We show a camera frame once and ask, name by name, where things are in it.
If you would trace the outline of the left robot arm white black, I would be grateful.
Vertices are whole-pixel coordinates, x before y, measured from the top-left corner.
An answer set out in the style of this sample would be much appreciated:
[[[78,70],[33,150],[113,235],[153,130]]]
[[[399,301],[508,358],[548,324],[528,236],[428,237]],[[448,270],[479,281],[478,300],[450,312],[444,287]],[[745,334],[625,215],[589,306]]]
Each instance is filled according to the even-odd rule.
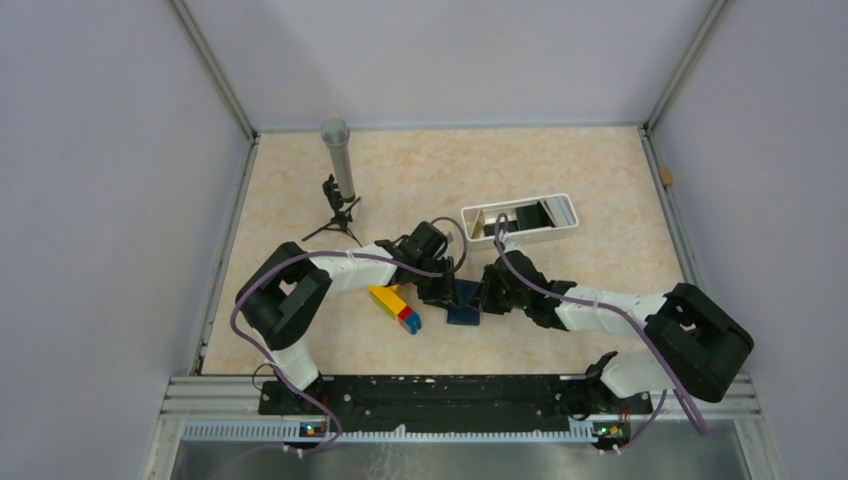
[[[352,250],[306,251],[281,244],[238,291],[232,314],[257,333],[253,345],[282,381],[283,401],[297,413],[319,404],[318,368],[304,336],[326,296],[365,287],[412,284],[427,305],[458,305],[455,274],[466,258],[448,253],[451,238],[433,222],[412,233]]]

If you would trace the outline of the dark blue card holder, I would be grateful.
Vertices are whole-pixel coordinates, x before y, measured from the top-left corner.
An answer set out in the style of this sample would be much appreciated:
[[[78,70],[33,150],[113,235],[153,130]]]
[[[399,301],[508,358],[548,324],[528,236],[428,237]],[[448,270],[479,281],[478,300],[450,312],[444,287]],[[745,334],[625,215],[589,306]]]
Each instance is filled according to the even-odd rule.
[[[472,280],[457,279],[455,281],[458,304],[447,309],[447,324],[470,327],[480,325],[480,313],[469,304],[479,285],[479,282]]]

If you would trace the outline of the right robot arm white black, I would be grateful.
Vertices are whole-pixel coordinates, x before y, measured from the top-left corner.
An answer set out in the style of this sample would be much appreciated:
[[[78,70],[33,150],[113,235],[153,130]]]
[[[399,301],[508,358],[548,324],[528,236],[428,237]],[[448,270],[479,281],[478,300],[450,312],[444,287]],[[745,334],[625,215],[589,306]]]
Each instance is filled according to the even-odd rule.
[[[659,390],[718,403],[755,348],[748,331],[693,284],[678,283],[662,294],[621,294],[549,280],[515,244],[485,267],[469,302],[494,315],[520,310],[546,329],[643,342],[642,350],[601,360],[599,376],[586,385],[589,404],[600,412]]]

